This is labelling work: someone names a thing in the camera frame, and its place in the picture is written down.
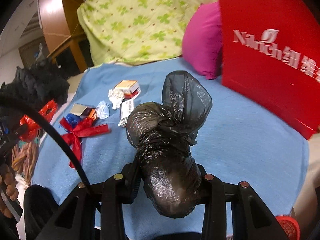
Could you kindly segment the person's left hand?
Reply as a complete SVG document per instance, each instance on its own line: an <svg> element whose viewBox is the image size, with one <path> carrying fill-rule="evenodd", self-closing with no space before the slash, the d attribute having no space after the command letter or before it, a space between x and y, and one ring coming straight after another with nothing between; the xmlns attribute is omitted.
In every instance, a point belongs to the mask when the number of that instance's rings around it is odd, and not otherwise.
<svg viewBox="0 0 320 240"><path fill-rule="evenodd" d="M1 166L1 185L6 185L6 194L12 200L15 201L18 197L18 189L16 188L16 180L15 177L12 175L8 165L3 164ZM3 199L1 198L1 213L8 218L13 218L13 214L8 209L6 204L4 203Z"/></svg>

